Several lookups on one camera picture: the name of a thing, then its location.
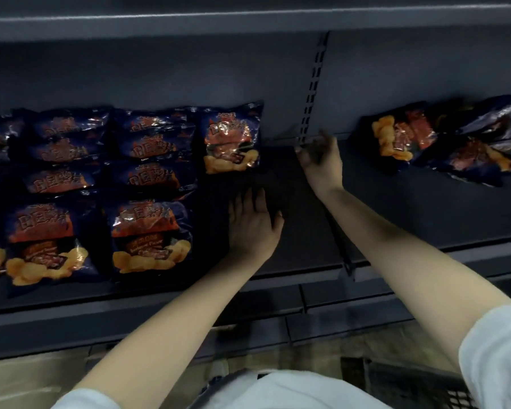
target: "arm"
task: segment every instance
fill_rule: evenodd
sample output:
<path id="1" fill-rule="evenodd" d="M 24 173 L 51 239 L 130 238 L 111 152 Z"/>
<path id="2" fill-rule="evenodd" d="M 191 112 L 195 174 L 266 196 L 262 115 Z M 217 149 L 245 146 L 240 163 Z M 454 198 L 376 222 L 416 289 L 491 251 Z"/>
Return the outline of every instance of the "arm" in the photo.
<path id="1" fill-rule="evenodd" d="M 271 226 L 265 193 L 229 207 L 230 252 L 198 282 L 119 343 L 76 385 L 122 409 L 158 408 L 227 303 L 273 254 L 284 220 Z"/>
<path id="2" fill-rule="evenodd" d="M 511 299 L 470 268 L 390 223 L 342 185 L 337 140 L 324 136 L 320 164 L 298 157 L 307 180 L 350 240 L 395 294 L 458 365 L 468 331 L 487 311 Z"/>

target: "person's right arm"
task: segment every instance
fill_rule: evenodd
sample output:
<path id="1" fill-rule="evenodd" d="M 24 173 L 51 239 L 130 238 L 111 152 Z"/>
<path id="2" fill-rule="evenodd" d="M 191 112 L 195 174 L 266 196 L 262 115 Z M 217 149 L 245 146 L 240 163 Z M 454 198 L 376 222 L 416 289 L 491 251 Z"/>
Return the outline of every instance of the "person's right arm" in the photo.
<path id="1" fill-rule="evenodd" d="M 319 164 L 306 150 L 298 151 L 309 184 L 348 238 L 459 367 L 458 350 L 469 330 L 489 310 L 511 304 L 511 299 L 345 191 L 337 141 L 329 136 L 324 141 Z"/>

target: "person's left arm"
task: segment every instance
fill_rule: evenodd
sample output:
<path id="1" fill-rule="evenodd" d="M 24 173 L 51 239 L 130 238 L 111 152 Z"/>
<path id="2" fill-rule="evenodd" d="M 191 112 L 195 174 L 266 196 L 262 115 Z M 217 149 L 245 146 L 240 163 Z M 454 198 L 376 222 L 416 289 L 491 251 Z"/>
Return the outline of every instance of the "person's left arm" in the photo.
<path id="1" fill-rule="evenodd" d="M 227 303 L 273 254 L 284 220 L 271 225 L 260 191 L 229 207 L 230 251 L 218 265 L 126 337 L 76 385 L 122 409 L 158 408 Z"/>

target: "sleeve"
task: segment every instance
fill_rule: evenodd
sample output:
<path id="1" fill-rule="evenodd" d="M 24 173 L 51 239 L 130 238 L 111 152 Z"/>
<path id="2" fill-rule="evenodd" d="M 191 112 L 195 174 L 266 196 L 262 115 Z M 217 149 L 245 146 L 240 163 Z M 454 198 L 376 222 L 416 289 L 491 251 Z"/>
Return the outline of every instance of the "sleeve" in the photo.
<path id="1" fill-rule="evenodd" d="M 459 350 L 462 375 L 481 409 L 511 408 L 511 305 L 490 310 Z"/>
<path id="2" fill-rule="evenodd" d="M 91 389 L 75 389 L 60 398 L 51 409 L 121 409 L 108 396 Z"/>

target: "floor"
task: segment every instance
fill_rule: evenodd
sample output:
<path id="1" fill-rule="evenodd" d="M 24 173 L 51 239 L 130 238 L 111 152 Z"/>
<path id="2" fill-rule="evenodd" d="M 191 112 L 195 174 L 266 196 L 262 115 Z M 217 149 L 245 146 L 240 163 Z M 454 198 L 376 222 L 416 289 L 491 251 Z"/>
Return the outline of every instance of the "floor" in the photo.
<path id="1" fill-rule="evenodd" d="M 1 360 L 0 409 L 49 409 L 83 377 L 88 354 L 89 349 L 84 347 Z M 341 356 L 366 356 L 454 370 L 415 322 L 342 339 L 230 358 L 220 361 L 219 365 L 229 372 L 242 368 L 293 369 L 341 378 Z M 206 385 L 212 370 L 211 363 L 187 368 L 162 409 L 187 407 Z"/>

